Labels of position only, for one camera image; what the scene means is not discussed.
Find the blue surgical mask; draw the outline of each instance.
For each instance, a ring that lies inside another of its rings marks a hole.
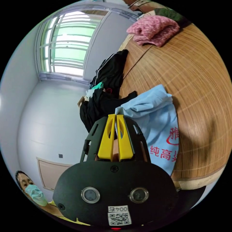
[[[44,196],[44,193],[34,184],[29,184],[25,188],[25,192],[32,198],[32,200],[41,206],[47,205],[47,200]]]

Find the window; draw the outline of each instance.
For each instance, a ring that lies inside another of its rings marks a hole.
[[[89,44],[102,18],[101,15],[75,11],[47,22],[39,48],[42,72],[83,78]]]

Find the door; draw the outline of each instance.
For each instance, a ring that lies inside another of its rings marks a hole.
[[[37,160],[43,187],[52,191],[55,189],[61,174],[72,166],[70,164],[54,163],[40,158],[37,158]]]

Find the yellow plastic part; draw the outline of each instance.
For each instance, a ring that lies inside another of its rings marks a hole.
[[[115,114],[109,114],[106,122],[105,130],[101,139],[98,157],[100,159],[108,159],[112,161],[114,148],[114,133],[115,133]]]
[[[129,135],[126,129],[126,124],[123,115],[117,115],[117,130],[118,130],[118,155],[119,161],[125,159],[131,159],[133,157],[133,151]]]

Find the pink sweater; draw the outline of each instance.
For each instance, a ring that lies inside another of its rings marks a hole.
[[[139,19],[126,32],[134,34],[133,39],[138,45],[150,43],[162,47],[179,29],[179,25],[174,20],[152,15]]]

